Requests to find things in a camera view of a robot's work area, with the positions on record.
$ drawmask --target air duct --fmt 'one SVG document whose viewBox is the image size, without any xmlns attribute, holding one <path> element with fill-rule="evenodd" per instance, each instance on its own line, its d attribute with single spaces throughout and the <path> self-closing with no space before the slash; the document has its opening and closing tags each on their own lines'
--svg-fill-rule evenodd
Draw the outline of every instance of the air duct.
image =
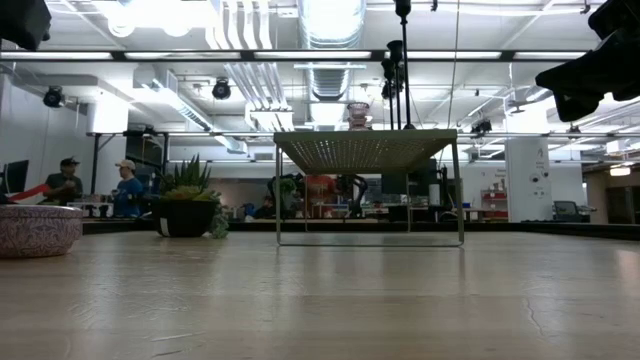
<svg viewBox="0 0 640 360">
<path fill-rule="evenodd" d="M 298 0 L 302 47 L 318 50 L 357 48 L 364 27 L 365 11 L 366 0 Z M 342 99 L 351 79 L 351 71 L 308 70 L 310 100 L 315 98 L 320 101 L 335 102 Z M 334 114 L 339 113 L 340 116 L 343 112 L 344 109 L 332 111 Z M 327 123 L 341 119 L 313 120 Z"/>
</svg>

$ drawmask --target person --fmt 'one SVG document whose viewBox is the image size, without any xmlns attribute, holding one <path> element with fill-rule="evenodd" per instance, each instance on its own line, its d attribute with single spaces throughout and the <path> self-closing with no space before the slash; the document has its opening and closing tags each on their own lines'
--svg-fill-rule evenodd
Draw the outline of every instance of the person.
<svg viewBox="0 0 640 360">
<path fill-rule="evenodd" d="M 140 180 L 134 176 L 136 164 L 131 160 L 122 160 L 116 164 L 120 168 L 122 181 L 114 192 L 113 215 L 117 217 L 138 217 L 140 208 L 138 197 L 142 195 L 143 188 Z"/>
<path fill-rule="evenodd" d="M 276 216 L 276 208 L 273 206 L 273 198 L 271 196 L 264 197 L 262 207 L 256 210 L 253 215 L 254 219 L 269 219 Z"/>
<path fill-rule="evenodd" d="M 82 197 L 82 180 L 75 176 L 79 164 L 73 157 L 60 161 L 60 173 L 49 175 L 45 181 L 49 189 L 43 193 L 46 197 L 44 203 L 66 206 Z"/>
</svg>

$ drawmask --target white wall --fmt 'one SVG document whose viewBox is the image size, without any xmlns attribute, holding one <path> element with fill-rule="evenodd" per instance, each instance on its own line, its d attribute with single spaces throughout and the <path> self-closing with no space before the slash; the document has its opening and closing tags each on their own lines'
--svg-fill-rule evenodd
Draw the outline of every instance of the white wall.
<svg viewBox="0 0 640 360">
<path fill-rule="evenodd" d="M 0 163 L 29 160 L 26 187 L 31 188 L 59 172 L 60 160 L 74 156 L 81 162 L 76 175 L 88 192 L 93 143 L 86 136 L 87 117 L 46 107 L 40 95 L 13 86 L 6 76 L 0 77 L 0 89 Z"/>
</svg>

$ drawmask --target white column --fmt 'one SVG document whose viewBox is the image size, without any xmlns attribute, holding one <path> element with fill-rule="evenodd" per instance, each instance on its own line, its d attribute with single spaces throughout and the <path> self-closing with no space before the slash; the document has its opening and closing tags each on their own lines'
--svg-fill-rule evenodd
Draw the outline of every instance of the white column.
<svg viewBox="0 0 640 360">
<path fill-rule="evenodd" d="M 88 109 L 89 131 L 96 133 L 121 133 L 127 130 L 129 107 L 126 102 L 101 99 L 90 104 Z M 100 143 L 105 143 L 109 137 L 104 135 Z M 116 136 L 98 153 L 98 171 L 96 173 L 96 194 L 109 194 L 120 181 L 120 173 L 115 164 L 125 158 L 127 139 Z"/>
<path fill-rule="evenodd" d="M 546 110 L 530 108 L 505 119 L 508 132 L 548 131 Z M 506 141 L 509 221 L 552 220 L 553 200 L 549 178 L 547 138 L 513 138 Z"/>
</svg>

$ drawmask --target ceiling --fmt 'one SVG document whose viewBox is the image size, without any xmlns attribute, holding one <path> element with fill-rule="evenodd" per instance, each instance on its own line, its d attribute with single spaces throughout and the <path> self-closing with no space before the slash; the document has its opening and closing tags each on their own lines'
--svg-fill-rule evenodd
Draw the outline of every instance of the ceiling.
<svg viewBox="0 0 640 360">
<path fill-rule="evenodd" d="M 603 1 L 591 1 L 595 7 Z M 138 28 L 125 38 L 110 34 L 107 18 L 101 11 L 117 5 L 115 1 L 47 1 L 52 10 L 51 40 L 43 43 L 47 50 L 177 50 L 210 49 L 205 30 L 199 24 L 208 21 L 208 1 L 182 1 L 181 14 L 193 20 L 194 28 L 187 35 L 172 37 L 160 28 Z M 474 50 L 588 50 L 598 45 L 598 38 L 588 27 L 588 15 L 578 13 L 550 16 L 511 16 L 514 11 L 580 10 L 583 0 L 463 0 L 462 13 L 457 19 L 455 1 L 440 0 L 436 12 L 429 11 L 430 2 L 413 1 L 414 9 L 408 17 L 409 50 L 459 49 Z M 242 2 L 239 3 L 238 32 L 242 38 Z M 295 0 L 269 1 L 271 10 L 269 31 L 276 49 L 299 49 L 299 29 Z M 472 15 L 467 12 L 492 11 L 493 15 Z M 228 14 L 225 27 L 228 25 Z M 360 47 L 386 49 L 389 41 L 401 39 L 399 18 L 393 12 L 393 1 L 370 0 L 364 20 Z M 375 63 L 365 69 L 354 70 L 349 85 L 351 101 L 367 102 L 371 106 L 372 122 L 377 128 L 388 126 L 389 110 L 381 99 L 382 69 Z M 411 83 L 411 112 L 413 122 L 422 128 L 455 127 L 467 129 L 480 117 L 489 118 L 494 131 L 502 127 L 503 100 L 496 98 L 510 94 L 511 89 L 534 85 L 535 76 L 557 64 L 552 63 L 412 63 L 409 67 Z M 171 70 L 180 81 L 180 94 L 199 110 L 211 117 L 224 131 L 249 131 L 243 121 L 246 100 L 232 82 L 232 95 L 227 100 L 214 100 L 211 90 L 215 79 L 228 76 L 222 63 L 161 63 L 161 71 Z M 294 111 L 294 125 L 312 123 L 308 111 L 309 94 L 304 70 L 296 70 L 292 63 L 278 63 L 278 73 L 289 105 Z M 153 123 L 159 129 L 184 130 L 184 118 L 166 104 L 145 98 L 132 82 L 137 64 L 105 63 L 21 63 L 24 69 L 39 75 L 92 75 L 118 88 L 137 105 L 130 113 L 130 121 Z M 475 112 L 485 105 L 481 113 Z M 607 103 L 597 114 L 609 114 L 620 104 Z M 564 131 L 569 124 L 557 120 L 555 111 L 548 111 L 550 129 Z M 592 126 L 589 131 L 613 131 L 635 123 L 635 113 L 613 116 Z"/>
</svg>

